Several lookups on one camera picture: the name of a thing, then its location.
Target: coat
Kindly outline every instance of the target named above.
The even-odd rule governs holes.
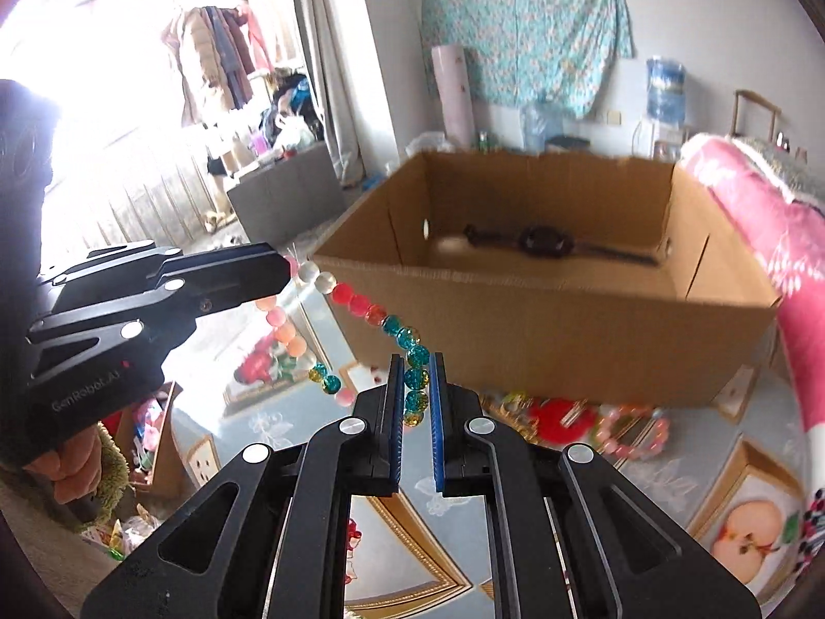
[[[181,125],[216,123],[234,107],[226,73],[201,9],[179,12],[162,32],[183,89]]]

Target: orange bead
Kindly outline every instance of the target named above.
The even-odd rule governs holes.
[[[282,344],[289,344],[295,337],[295,326],[287,321],[283,326],[278,328],[275,333],[275,339]]]
[[[278,305],[278,296],[270,295],[268,298],[261,298],[255,301],[255,306],[262,312],[271,312]]]
[[[379,304],[374,304],[367,310],[366,313],[366,322],[370,324],[370,326],[381,326],[384,322],[384,319],[387,318],[387,310],[381,307]]]
[[[290,343],[286,345],[286,353],[291,355],[293,358],[299,358],[303,356],[307,351],[307,340],[304,340],[300,335],[295,336],[290,340]]]

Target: red bead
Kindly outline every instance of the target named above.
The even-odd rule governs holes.
[[[370,311],[370,307],[372,307],[372,303],[366,295],[353,295],[352,300],[350,300],[350,311],[353,316],[366,316],[366,313]]]
[[[379,304],[374,304],[367,310],[366,313],[366,322],[370,324],[370,326],[381,326],[384,322],[384,319],[387,318],[387,310],[381,307]]]
[[[349,304],[353,295],[355,295],[355,291],[352,290],[352,286],[349,284],[339,284],[331,293],[333,303],[336,304]]]

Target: box flap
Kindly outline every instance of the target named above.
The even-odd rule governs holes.
[[[773,307],[781,300],[748,244],[711,192],[681,167],[674,184],[691,214],[704,223],[707,244],[687,293],[691,302]]]
[[[430,219],[426,160],[423,156],[414,157],[384,185],[399,259],[402,265],[424,266],[427,252],[424,221],[429,233]]]
[[[386,184],[366,193],[324,235],[313,256],[400,265],[401,256],[389,219]]]

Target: glass bead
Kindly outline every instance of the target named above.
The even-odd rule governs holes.
[[[318,358],[310,349],[307,349],[307,351],[304,351],[304,355],[298,359],[298,362],[295,364],[295,369],[297,369],[298,372],[307,372],[314,368],[316,363],[318,363]]]
[[[350,300],[352,300],[352,296],[355,295],[355,291],[352,290],[352,286],[349,284],[338,284],[333,289],[333,303],[336,304],[349,304]]]
[[[395,316],[395,314],[390,314],[384,319],[384,322],[381,324],[381,328],[384,328],[384,332],[386,332],[389,336],[395,337],[399,334],[399,331],[403,328],[403,326],[401,325],[400,318]]]
[[[404,399],[404,409],[410,412],[423,412],[430,404],[426,391],[410,391]]]
[[[327,379],[327,366],[323,363],[316,363],[315,367],[309,371],[309,378],[316,384],[323,384]]]
[[[297,332],[295,331],[295,326],[293,326],[291,322],[287,321],[283,326],[273,332],[272,336],[282,344],[289,344],[292,340],[294,340],[296,334]]]
[[[341,390],[341,380],[334,374],[329,374],[323,380],[323,392],[327,395],[335,395]]]
[[[335,394],[335,404],[339,407],[352,407],[356,401],[355,391],[349,388],[342,388]]]
[[[426,388],[430,384],[430,373],[424,368],[411,368],[404,373],[404,384],[413,391]]]
[[[418,334],[418,331],[415,328],[401,328],[401,330],[399,330],[399,334],[395,337],[399,343],[399,347],[401,347],[404,351],[409,351],[421,341],[421,335]]]
[[[379,304],[374,304],[366,312],[366,322],[370,326],[381,326],[385,318],[387,318],[387,310]]]
[[[415,428],[424,420],[424,412],[404,412],[404,425],[407,428]]]
[[[270,295],[268,298],[261,298],[255,301],[255,306],[262,312],[271,312],[278,306],[278,296]]]
[[[298,335],[293,337],[286,345],[286,353],[293,358],[303,356],[307,351],[307,340]]]
[[[307,262],[298,268],[298,278],[300,281],[303,281],[304,284],[314,284],[319,274],[321,274],[321,269],[311,260],[307,260]]]
[[[350,300],[350,312],[353,316],[364,317],[372,307],[370,299],[366,295],[353,295]]]
[[[322,295],[329,295],[333,292],[338,282],[335,279],[335,274],[331,272],[322,272],[315,280],[315,288],[318,289]]]
[[[416,344],[407,352],[407,363],[410,363],[410,367],[427,367],[430,364],[430,351]]]
[[[267,314],[267,323],[273,328],[280,328],[286,323],[286,312],[281,307],[275,307]]]

